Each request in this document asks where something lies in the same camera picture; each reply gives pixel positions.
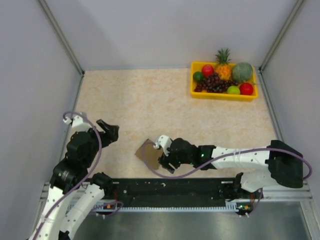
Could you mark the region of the brown cardboard box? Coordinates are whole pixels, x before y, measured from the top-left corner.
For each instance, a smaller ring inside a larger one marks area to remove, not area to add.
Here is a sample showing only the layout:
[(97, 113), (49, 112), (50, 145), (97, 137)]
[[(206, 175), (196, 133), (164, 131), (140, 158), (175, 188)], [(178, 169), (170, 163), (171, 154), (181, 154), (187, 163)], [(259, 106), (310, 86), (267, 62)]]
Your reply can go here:
[(149, 138), (135, 152), (135, 156), (142, 162), (147, 162), (153, 170), (159, 169), (158, 159), (162, 154), (162, 150), (155, 149), (153, 142)]

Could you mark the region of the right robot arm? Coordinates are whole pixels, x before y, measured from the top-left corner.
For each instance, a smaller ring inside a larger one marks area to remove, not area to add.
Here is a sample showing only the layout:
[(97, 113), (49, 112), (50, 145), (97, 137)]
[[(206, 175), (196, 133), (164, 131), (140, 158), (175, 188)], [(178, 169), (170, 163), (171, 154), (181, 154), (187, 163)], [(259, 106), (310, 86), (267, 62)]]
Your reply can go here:
[(264, 187), (280, 185), (291, 189), (303, 186), (302, 154), (280, 140), (256, 149), (236, 149), (215, 145), (189, 143), (182, 138), (158, 137), (154, 149), (162, 150), (159, 164), (174, 173), (182, 164), (200, 170), (229, 168), (251, 169), (238, 173), (233, 182), (233, 192), (245, 198)]

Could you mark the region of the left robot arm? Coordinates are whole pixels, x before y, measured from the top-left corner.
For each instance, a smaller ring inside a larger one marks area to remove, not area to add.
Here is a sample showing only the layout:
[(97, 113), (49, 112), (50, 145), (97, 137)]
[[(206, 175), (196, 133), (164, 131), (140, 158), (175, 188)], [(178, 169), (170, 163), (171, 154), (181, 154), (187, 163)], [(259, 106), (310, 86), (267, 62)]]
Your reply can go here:
[(102, 131), (76, 116), (67, 119), (76, 132), (66, 146), (64, 158), (54, 167), (49, 181), (49, 191), (41, 217), (31, 234), (31, 240), (72, 240), (87, 215), (103, 198), (114, 191), (113, 180), (98, 172), (92, 176), (84, 194), (69, 207), (70, 202), (84, 180), (88, 169), (103, 148), (116, 142), (119, 126), (97, 120)]

